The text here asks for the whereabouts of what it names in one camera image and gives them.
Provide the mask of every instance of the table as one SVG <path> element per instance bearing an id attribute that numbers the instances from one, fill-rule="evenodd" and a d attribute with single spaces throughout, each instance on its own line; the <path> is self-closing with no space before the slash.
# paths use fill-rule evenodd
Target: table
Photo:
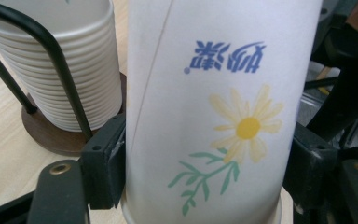
<path id="1" fill-rule="evenodd" d="M 117 50 L 120 71 L 127 74 L 127 0 L 113 0 L 115 5 Z M 60 160 L 73 159 L 43 149 L 25 131 L 21 105 L 0 79 L 0 205 L 35 189 L 40 171 Z M 282 224 L 292 223 L 292 202 L 284 190 Z M 126 223 L 121 208 L 91 211 L 91 223 Z"/>

